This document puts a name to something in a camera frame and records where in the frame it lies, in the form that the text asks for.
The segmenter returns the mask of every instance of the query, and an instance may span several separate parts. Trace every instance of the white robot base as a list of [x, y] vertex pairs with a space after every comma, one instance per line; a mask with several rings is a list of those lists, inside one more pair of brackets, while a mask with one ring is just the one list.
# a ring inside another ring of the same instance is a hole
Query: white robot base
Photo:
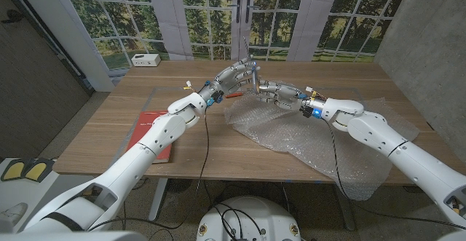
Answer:
[[[249, 215], [257, 226], [238, 210]], [[298, 224], [287, 210], [270, 200], [253, 196], [233, 197], [209, 210], [200, 221], [197, 241], [231, 240], [225, 231], [221, 214], [224, 214], [226, 228], [234, 233], [237, 240], [301, 241]]]

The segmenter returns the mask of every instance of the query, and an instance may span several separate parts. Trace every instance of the gray wall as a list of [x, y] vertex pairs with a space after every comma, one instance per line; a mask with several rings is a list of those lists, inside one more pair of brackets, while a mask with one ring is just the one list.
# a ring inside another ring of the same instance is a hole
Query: gray wall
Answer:
[[403, 0], [375, 62], [466, 162], [466, 0]]
[[26, 19], [0, 23], [0, 157], [37, 157], [88, 99]]

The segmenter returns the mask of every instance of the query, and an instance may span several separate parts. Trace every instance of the bubble wrap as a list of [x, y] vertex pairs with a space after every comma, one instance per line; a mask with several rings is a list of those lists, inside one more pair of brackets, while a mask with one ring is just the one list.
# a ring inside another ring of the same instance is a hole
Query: bubble wrap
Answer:
[[[365, 105], [365, 110], [384, 116], [388, 124], [404, 138], [412, 141], [419, 134], [413, 124], [387, 106], [384, 98], [361, 103]], [[225, 118], [227, 124], [233, 124], [235, 130], [259, 145], [288, 152], [339, 185], [331, 133], [323, 120], [306, 118], [301, 112], [260, 102], [251, 94], [244, 95], [226, 108]], [[366, 200], [385, 182], [392, 163], [348, 133], [331, 126], [344, 190], [351, 199]]]

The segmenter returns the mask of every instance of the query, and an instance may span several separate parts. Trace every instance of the window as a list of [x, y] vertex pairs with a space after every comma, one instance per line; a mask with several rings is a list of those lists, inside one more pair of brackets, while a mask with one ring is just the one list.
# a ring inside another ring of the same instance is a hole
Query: window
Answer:
[[169, 60], [151, 0], [71, 0], [109, 70], [129, 68], [136, 53]]
[[301, 0], [254, 0], [249, 38], [256, 60], [286, 60]]
[[335, 0], [313, 61], [372, 62], [401, 0]]
[[183, 0], [195, 60], [229, 60], [232, 0]]

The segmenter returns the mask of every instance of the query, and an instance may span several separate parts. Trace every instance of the door handle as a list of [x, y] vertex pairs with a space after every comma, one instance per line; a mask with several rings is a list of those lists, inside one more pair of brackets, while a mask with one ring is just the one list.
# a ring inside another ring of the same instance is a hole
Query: door handle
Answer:
[[240, 7], [241, 0], [237, 0], [236, 4], [228, 4], [228, 7], [236, 7], [236, 23], [240, 23]]
[[260, 9], [260, 7], [258, 6], [254, 6], [254, 5], [249, 5], [250, 4], [250, 0], [247, 0], [247, 3], [246, 3], [246, 23], [249, 22], [249, 9]]
[[2, 20], [1, 23], [17, 23], [24, 18], [24, 15], [17, 10], [9, 9], [7, 11], [8, 20]]
[[236, 23], [240, 23], [241, 0], [236, 0]]

